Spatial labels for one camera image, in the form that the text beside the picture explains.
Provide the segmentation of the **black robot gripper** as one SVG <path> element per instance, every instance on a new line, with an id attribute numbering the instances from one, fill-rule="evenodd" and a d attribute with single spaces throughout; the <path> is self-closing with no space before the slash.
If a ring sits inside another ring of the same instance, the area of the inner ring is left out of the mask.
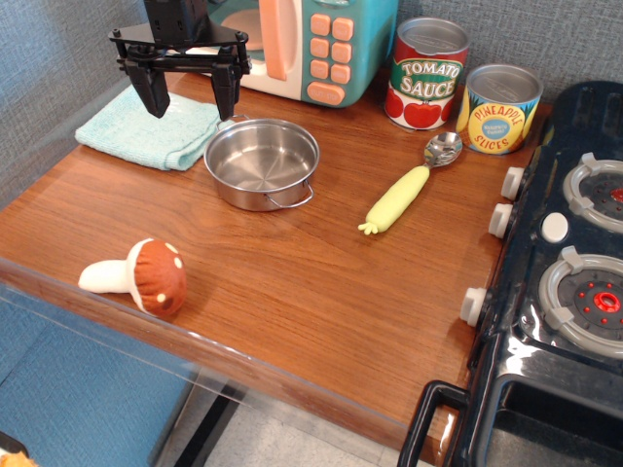
<path id="1" fill-rule="evenodd" d="M 205 1 L 145 1 L 147 21 L 113 29 L 118 63 L 146 110 L 161 118 L 170 103 L 163 72 L 211 74 L 222 121 L 235 113 L 240 78 L 250 73 L 248 35 L 210 19 Z"/>

